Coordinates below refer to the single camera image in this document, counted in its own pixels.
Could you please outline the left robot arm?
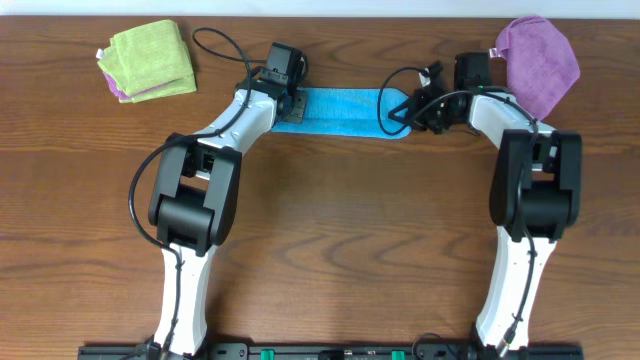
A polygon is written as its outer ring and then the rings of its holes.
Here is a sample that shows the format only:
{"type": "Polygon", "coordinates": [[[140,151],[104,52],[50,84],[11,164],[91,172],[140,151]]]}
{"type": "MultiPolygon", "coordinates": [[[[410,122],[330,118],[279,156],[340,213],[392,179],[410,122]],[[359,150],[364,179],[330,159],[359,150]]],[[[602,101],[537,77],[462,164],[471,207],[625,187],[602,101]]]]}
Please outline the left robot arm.
{"type": "Polygon", "coordinates": [[[148,211],[165,264],[161,317],[148,358],[200,353],[211,266],[235,219],[243,156],[302,106],[297,87],[305,76],[282,66],[251,73],[209,126],[167,140],[148,211]]]}

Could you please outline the blue microfiber cloth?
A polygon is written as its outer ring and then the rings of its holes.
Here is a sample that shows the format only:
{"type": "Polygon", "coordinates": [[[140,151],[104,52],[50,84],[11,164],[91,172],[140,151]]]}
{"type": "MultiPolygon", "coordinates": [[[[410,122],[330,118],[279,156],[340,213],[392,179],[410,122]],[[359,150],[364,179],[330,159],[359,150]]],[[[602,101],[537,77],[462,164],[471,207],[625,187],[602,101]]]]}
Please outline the blue microfiber cloth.
{"type": "Polygon", "coordinates": [[[407,127],[397,133],[402,125],[386,118],[386,113],[408,99],[399,89],[386,89],[380,105],[382,124],[390,134],[378,124],[378,89],[303,88],[302,91],[307,93],[302,122],[279,122],[272,132],[380,139],[401,139],[411,132],[407,127]]]}

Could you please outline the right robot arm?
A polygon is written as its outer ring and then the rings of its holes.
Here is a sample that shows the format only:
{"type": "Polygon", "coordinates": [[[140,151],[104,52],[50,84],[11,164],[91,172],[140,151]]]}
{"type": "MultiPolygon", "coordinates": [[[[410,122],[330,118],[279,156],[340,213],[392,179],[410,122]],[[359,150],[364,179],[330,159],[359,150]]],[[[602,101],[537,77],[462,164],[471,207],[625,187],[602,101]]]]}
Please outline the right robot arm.
{"type": "Polygon", "coordinates": [[[514,92],[495,86],[490,57],[456,56],[454,88],[434,62],[418,69],[421,85],[379,118],[436,135],[456,125],[484,135],[498,155],[489,194],[497,227],[497,253],[488,295],[465,359],[506,359],[530,354],[529,319],[544,268],[581,201],[582,139],[541,123],[514,92]]]}

